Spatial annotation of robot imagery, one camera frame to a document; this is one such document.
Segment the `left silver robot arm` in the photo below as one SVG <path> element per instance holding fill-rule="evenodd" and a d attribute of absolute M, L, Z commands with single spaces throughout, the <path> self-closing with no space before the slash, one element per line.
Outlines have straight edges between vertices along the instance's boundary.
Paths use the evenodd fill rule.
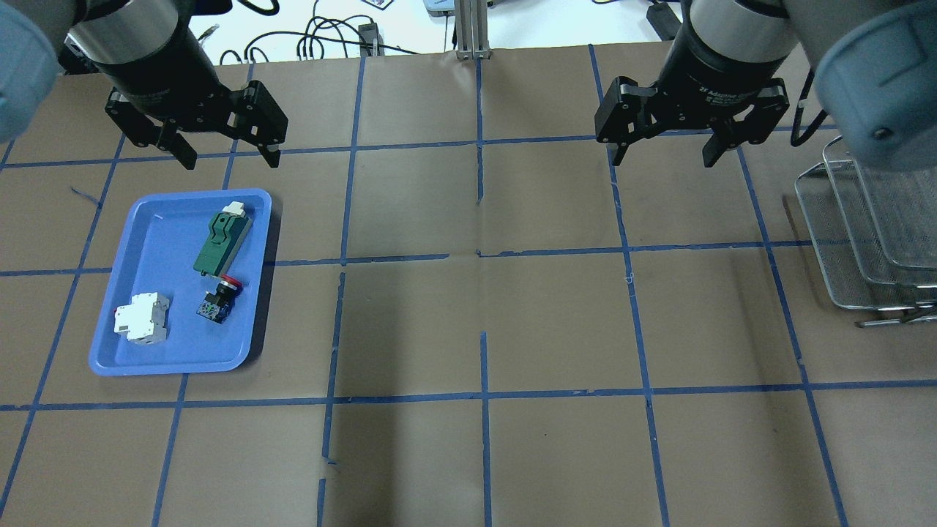
<path fill-rule="evenodd" d="M 216 132 L 251 144 L 277 168 L 288 117 L 261 81 L 224 86 L 190 30 L 193 17 L 231 8 L 231 1 L 2 2 L 2 140 L 27 130 L 73 40 L 113 84 L 105 113 L 135 146 L 157 147 L 193 169 L 197 153 L 185 134 Z"/>

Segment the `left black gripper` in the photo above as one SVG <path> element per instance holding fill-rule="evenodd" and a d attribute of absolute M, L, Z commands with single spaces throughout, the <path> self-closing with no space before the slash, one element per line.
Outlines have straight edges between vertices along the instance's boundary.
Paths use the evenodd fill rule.
<path fill-rule="evenodd" d="M 217 132 L 257 148 L 272 169 L 288 117 L 261 81 L 232 90 L 220 77 L 188 28 L 127 28 L 118 46 L 104 34 L 90 34 L 89 58 L 113 83 L 105 113 L 134 146 L 155 146 L 170 153 L 184 169 L 196 167 L 196 150 L 183 133 Z"/>

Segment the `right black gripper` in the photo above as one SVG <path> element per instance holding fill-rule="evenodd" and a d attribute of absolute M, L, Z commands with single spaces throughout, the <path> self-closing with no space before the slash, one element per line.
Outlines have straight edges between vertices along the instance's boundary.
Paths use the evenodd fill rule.
<path fill-rule="evenodd" d="M 782 79 L 773 79 L 777 60 L 741 62 L 703 42 L 683 26 L 653 86 L 618 76 L 594 116 L 596 140 L 619 167 L 629 147 L 667 130 L 702 130 L 712 136 L 702 149 L 703 166 L 716 165 L 740 144 L 761 144 L 790 107 Z M 750 109 L 743 120 L 735 120 Z"/>

